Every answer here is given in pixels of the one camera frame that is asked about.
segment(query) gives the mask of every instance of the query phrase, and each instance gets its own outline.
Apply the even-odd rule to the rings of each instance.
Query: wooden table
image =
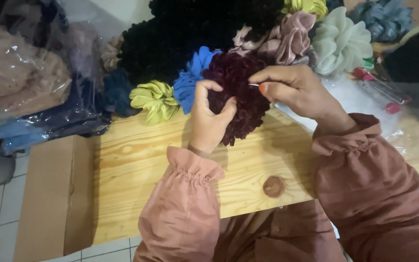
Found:
[[[99,137],[95,166],[94,244],[139,234],[138,216],[155,183],[168,166],[166,147],[185,147],[189,141],[189,115],[180,110],[168,122],[146,126],[146,113],[113,122]],[[316,156],[310,152],[311,134],[289,116],[271,109],[265,123],[234,147],[218,147],[211,159],[225,170],[215,183],[221,217],[307,201],[315,197],[310,173]],[[419,124],[401,121],[404,135],[393,143],[406,149],[406,160],[419,171]],[[277,199],[263,192],[269,176],[285,182]]]

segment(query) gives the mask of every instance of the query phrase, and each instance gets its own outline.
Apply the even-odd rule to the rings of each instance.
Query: hand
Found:
[[[208,90],[221,92],[223,88],[215,81],[198,81],[195,87],[195,102],[192,107],[192,137],[189,150],[201,157],[209,157],[221,142],[227,125],[234,118],[237,105],[236,98],[227,100],[219,115],[215,115],[209,108]]]
[[[262,83],[260,92],[271,102],[279,100],[297,115],[316,120],[322,135],[358,131],[355,121],[306,65],[270,66],[249,82]]]

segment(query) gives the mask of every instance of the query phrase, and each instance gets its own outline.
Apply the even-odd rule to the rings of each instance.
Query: orange nail polish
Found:
[[[265,89],[266,89],[266,85],[265,85],[265,84],[261,84],[260,86],[258,86],[258,88],[259,88],[259,90],[260,90],[260,92],[261,92],[262,94],[264,94],[264,93],[265,93]]]

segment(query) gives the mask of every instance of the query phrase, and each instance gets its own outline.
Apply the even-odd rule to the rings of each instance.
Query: woman's right hand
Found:
[[[345,135],[357,124],[306,65],[270,66],[252,75],[260,92],[271,102],[279,100],[299,116],[314,119],[321,135]]]

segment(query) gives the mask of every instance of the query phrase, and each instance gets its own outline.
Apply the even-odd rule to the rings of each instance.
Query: woman's left hand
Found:
[[[195,102],[192,107],[192,137],[189,150],[202,157],[209,157],[221,142],[227,125],[232,121],[236,112],[236,98],[227,100],[219,115],[215,115],[209,108],[208,90],[221,92],[223,88],[215,81],[202,80],[196,83]]]

